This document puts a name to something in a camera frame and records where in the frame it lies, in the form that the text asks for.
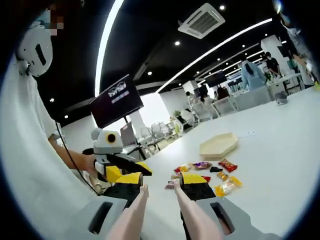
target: white wall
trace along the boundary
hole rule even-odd
[[[144,107],[139,110],[142,120],[147,127],[157,122],[170,122],[170,115],[160,94],[151,93],[141,97]]]
[[[188,98],[184,89],[164,92],[161,93],[160,96],[170,116],[172,116],[175,111],[189,107]]]
[[[83,150],[92,148],[91,132],[95,129],[95,121],[92,115],[70,123],[62,128],[65,141],[71,150],[82,153]]]
[[[140,129],[145,128],[146,125],[142,119],[142,116],[139,111],[135,111],[129,115],[132,123],[132,127],[135,130],[135,135],[137,138],[141,137]]]

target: ceiling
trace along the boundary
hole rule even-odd
[[[78,0],[70,2],[73,5],[61,5],[51,11],[51,17],[63,16],[63,29],[51,37],[53,61],[50,69],[37,79],[49,114],[61,125],[90,114],[88,103],[94,97],[100,40],[114,1],[86,0],[83,5]],[[225,5],[225,10],[219,10],[225,23],[203,39],[179,32],[179,21],[183,22],[204,3],[210,3],[217,10],[221,4]],[[184,0],[124,0],[104,53],[100,91],[130,74],[140,95],[154,93],[164,82],[217,44],[269,18],[275,18],[275,12],[268,0],[197,0],[187,3]],[[201,75],[209,66],[215,66],[259,43],[265,34],[286,38],[276,20],[259,26],[197,62],[161,92],[178,88],[179,84]],[[260,50],[258,45],[246,53],[251,55]],[[237,61],[239,58],[234,57],[228,64]]]

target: hexagonal tray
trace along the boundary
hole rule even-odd
[[[238,145],[238,138],[232,132],[216,135],[200,144],[203,158],[223,158]]]

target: cable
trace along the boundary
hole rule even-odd
[[[56,129],[58,130],[58,133],[59,133],[59,136],[60,136],[61,141],[62,141],[62,143],[63,143],[63,146],[64,146],[66,152],[68,153],[68,155],[69,155],[69,157],[70,157],[70,160],[71,160],[71,162],[73,163],[75,169],[78,171],[78,173],[80,174],[80,176],[82,177],[82,179],[86,182],[86,184],[88,184],[88,186],[95,192],[95,194],[96,194],[97,196],[99,196],[99,193],[87,182],[87,180],[84,178],[84,176],[83,176],[82,173],[80,172],[79,168],[77,167],[75,161],[74,161],[73,158],[71,157],[70,152],[69,152],[69,150],[68,150],[68,148],[67,148],[67,146],[66,146],[66,144],[65,144],[65,141],[64,141],[64,139],[62,138],[62,135],[61,135],[61,132],[60,132],[60,130],[59,130],[59,126],[58,126],[57,121],[55,121],[55,126],[56,126]]]

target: ceiling air conditioner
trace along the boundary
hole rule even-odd
[[[226,20],[213,6],[205,3],[183,22],[178,31],[203,39],[225,22]]]

